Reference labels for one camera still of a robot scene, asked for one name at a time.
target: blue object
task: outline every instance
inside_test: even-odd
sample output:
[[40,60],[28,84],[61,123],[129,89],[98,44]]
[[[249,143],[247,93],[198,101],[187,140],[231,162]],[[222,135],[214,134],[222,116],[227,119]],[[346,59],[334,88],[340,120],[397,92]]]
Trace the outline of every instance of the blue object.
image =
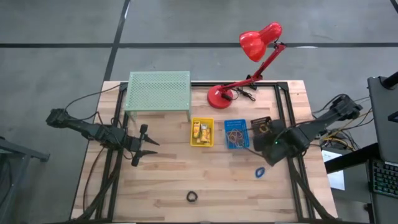
[[265,173],[266,173],[266,168],[260,167],[260,168],[256,169],[255,175],[256,175],[257,178],[260,178],[260,177],[262,177]]
[[[250,146],[249,135],[246,127],[246,120],[245,119],[234,119],[234,120],[226,120],[224,121],[224,128],[225,128],[225,139],[226,145],[228,149],[243,149],[244,147],[248,148]],[[243,133],[243,146],[238,147],[234,141],[228,140],[227,133],[232,130],[241,131]]]

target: wooden tabletop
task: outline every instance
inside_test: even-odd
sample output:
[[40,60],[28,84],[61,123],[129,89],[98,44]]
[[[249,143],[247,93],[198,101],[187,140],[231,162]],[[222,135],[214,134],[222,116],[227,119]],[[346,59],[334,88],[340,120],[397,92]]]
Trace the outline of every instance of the wooden tabletop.
[[[310,120],[311,109],[304,82],[287,82],[296,122]],[[103,90],[119,83],[104,82]],[[255,97],[255,102],[240,96],[223,110],[209,106],[207,90],[208,87],[192,88],[192,117],[214,118],[213,147],[190,146],[191,124],[187,122],[185,112],[141,112],[137,114],[136,123],[129,121],[129,135],[138,136],[139,126],[148,124],[148,135],[160,146],[144,143],[143,149],[157,151],[158,154],[143,157],[138,167],[132,167],[131,161],[123,159],[114,222],[297,221],[286,159],[270,167],[263,158],[246,150],[227,149],[225,144],[226,119],[246,119],[250,127],[251,119],[265,116],[279,118],[274,89],[259,87],[253,91],[247,88],[246,91]],[[110,123],[114,116],[117,96],[118,88],[100,96],[98,111],[104,123]],[[284,111],[288,118],[287,109],[284,108]],[[93,161],[101,149],[97,142],[89,143],[72,218],[83,211],[83,190]],[[124,153],[127,157],[131,156],[127,151]],[[100,188],[105,157],[104,150],[90,179],[86,197],[88,203]],[[312,192],[336,217],[320,149],[311,146],[304,161]],[[257,179],[254,171],[260,166],[266,168],[266,173]],[[185,199],[190,190],[198,194],[195,203]],[[300,198],[306,210],[302,192]]]

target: yellow container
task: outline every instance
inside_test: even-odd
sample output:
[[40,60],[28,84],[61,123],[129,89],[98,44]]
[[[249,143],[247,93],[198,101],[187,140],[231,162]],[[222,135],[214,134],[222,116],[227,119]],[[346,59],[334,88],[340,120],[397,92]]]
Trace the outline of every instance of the yellow container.
[[[193,137],[193,123],[199,121],[200,124],[207,124],[207,128],[210,128],[210,144],[197,142],[197,139]],[[213,118],[192,118],[191,121],[191,146],[199,147],[211,147],[214,145],[214,120]]]

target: concrete floor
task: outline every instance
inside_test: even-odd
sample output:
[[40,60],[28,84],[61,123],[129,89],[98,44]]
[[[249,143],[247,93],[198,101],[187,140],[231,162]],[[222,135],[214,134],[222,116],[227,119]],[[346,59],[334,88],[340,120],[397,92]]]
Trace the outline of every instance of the concrete floor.
[[[112,43],[124,0],[3,0],[0,44]],[[397,42],[398,13],[388,0],[135,0],[126,13],[121,42],[237,42],[238,35],[272,21],[286,43]],[[0,136],[51,153],[32,161],[19,192],[15,222],[48,223],[70,215],[87,141],[45,124],[51,108],[101,89],[110,48],[0,48]],[[396,72],[398,48],[288,48],[264,72],[268,80],[304,80],[313,110],[347,93],[368,95],[367,77]],[[259,66],[239,48],[119,49],[110,80],[130,71],[189,70],[193,80],[239,80]],[[80,118],[94,113],[98,96],[70,108]],[[376,141],[373,125],[352,130],[360,146]],[[363,221],[356,194],[364,168],[346,172],[346,192],[334,191],[339,216]]]

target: keyboard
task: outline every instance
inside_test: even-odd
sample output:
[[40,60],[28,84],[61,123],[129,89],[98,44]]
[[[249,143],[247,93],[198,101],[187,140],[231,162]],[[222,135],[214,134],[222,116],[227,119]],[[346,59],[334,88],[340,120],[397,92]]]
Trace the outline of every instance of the keyboard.
[[382,161],[370,161],[371,186],[373,192],[398,198],[398,166]]

